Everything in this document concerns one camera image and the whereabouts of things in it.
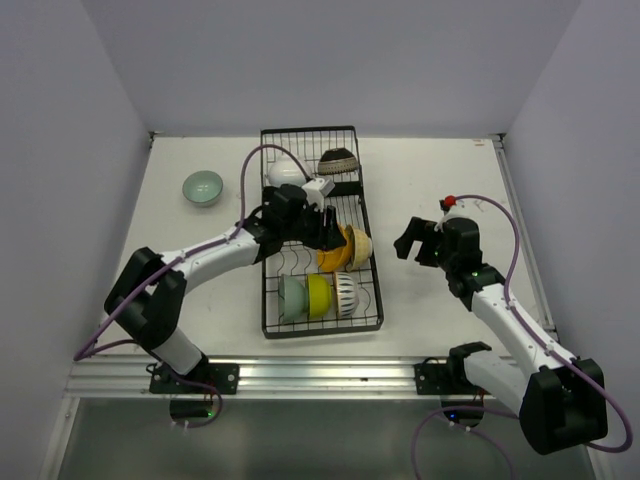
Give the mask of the orange yellow bowl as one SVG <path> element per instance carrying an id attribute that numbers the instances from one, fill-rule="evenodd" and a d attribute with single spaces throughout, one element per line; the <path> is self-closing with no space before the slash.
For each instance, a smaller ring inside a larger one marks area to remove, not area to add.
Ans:
<path id="1" fill-rule="evenodd" d="M 339 226 L 339 229 L 343 238 L 346 240 L 346 245 L 330 251 L 317 251 L 317 264 L 319 269 L 323 272 L 331 273 L 339 270 L 340 268 L 345 267 L 351 259 L 353 253 L 353 241 L 342 225 Z"/>

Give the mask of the white bowl yellow sun dots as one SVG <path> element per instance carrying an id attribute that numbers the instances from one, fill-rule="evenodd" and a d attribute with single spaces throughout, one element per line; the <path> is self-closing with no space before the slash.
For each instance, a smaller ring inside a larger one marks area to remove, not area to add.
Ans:
<path id="1" fill-rule="evenodd" d="M 373 245 L 371 238 L 365 231 L 351 224 L 346 227 L 346 233 L 352 244 L 352 251 L 346 264 L 346 270 L 351 272 L 359 269 L 369 260 L 373 253 Z"/>

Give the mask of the pale green celadon bowl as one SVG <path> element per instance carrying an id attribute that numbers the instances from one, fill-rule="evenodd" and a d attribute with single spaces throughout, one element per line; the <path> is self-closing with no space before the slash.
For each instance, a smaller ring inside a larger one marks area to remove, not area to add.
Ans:
<path id="1" fill-rule="evenodd" d="M 182 195 L 197 207 L 213 206 L 220 198 L 224 182 L 220 175 L 210 170 L 200 170 L 189 175 L 183 182 Z"/>

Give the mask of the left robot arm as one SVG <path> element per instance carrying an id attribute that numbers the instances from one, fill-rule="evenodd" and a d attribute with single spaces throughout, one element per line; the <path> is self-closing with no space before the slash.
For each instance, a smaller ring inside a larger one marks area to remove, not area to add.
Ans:
<path id="1" fill-rule="evenodd" d="M 336 210 L 325 203 L 333 188 L 324 178 L 267 187 L 262 204 L 220 236 L 171 252 L 136 250 L 105 300 L 106 313 L 173 370 L 182 390 L 201 390 L 208 379 L 205 355 L 178 326 L 185 296 L 229 271 L 264 261 L 287 242 L 324 251 L 344 246 Z"/>

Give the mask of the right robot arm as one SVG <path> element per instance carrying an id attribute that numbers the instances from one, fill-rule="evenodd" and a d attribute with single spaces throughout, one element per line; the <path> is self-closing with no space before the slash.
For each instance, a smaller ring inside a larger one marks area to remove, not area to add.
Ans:
<path id="1" fill-rule="evenodd" d="M 542 455 L 605 437 L 602 369 L 559 345 L 529 314 L 514 313 L 519 303 L 504 276 L 483 260 L 477 223 L 460 216 L 441 222 L 414 217 L 393 243 L 397 257 L 407 258 L 415 243 L 416 262 L 444 271 L 452 295 L 491 329 L 516 363 L 500 360 L 483 342 L 453 347 L 445 369 L 449 387 L 464 393 L 478 386 L 494 395 Z"/>

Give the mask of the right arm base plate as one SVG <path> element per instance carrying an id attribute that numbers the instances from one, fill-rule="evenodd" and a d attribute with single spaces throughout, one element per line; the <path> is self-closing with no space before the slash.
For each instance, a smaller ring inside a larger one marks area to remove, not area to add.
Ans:
<path id="1" fill-rule="evenodd" d="M 479 388 L 462 380 L 456 380 L 446 363 L 436 357 L 426 357 L 413 365 L 414 385 L 417 395 L 475 395 Z"/>

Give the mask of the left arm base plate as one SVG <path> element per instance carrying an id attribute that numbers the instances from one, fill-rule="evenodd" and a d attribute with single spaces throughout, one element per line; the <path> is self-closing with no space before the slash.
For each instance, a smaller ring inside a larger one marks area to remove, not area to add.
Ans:
<path id="1" fill-rule="evenodd" d="M 152 363 L 146 366 L 151 375 L 149 392 L 165 395 L 206 394 L 209 389 L 201 384 L 214 387 L 222 395 L 235 395 L 239 383 L 239 365 L 235 363 L 204 363 L 196 366 L 186 376 L 171 376 L 171 369 L 164 364 Z"/>

